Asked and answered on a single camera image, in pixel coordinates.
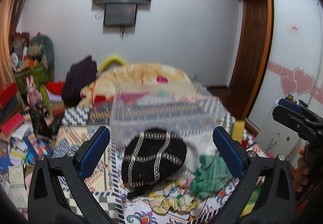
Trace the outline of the right hand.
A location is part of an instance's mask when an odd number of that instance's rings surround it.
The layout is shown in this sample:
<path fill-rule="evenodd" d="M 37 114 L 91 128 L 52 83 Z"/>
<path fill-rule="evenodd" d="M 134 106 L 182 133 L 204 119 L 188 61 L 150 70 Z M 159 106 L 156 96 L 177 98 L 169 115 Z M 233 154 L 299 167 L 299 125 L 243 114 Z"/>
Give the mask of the right hand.
<path fill-rule="evenodd" d="M 305 154 L 307 151 L 307 146 L 301 147 L 299 150 L 299 155 L 301 156 L 297 162 L 297 169 L 294 171 L 294 191 L 300 192 L 303 190 L 303 186 L 308 183 L 307 175 L 309 174 L 309 167 L 305 162 Z"/>

